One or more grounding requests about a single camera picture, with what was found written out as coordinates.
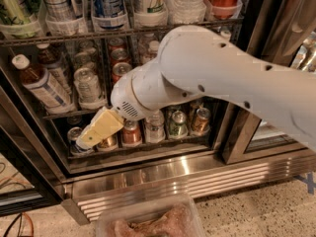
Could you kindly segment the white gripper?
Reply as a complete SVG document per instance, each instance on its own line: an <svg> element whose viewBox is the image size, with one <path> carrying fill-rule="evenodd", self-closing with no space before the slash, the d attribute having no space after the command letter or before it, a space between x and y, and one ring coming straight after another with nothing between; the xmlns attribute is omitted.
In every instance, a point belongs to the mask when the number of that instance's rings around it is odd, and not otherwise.
<svg viewBox="0 0 316 237"><path fill-rule="evenodd" d="M154 80L145 73L129 72L123 75L111 93L113 109L99 109L76 139L76 144L83 149L92 148L120 131L124 119L141 120L151 116L154 109L149 104L154 85Z"/></svg>

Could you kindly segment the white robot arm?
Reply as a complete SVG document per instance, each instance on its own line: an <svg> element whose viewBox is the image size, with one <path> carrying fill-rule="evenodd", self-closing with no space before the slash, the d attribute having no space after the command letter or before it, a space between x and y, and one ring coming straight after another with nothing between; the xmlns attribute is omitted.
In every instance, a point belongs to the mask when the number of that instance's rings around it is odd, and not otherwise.
<svg viewBox="0 0 316 237"><path fill-rule="evenodd" d="M159 109L202 96L235 104L316 150L316 76L272 64L198 26L162 39L157 56L115 84L111 109L101 108L76 144L91 148Z"/></svg>

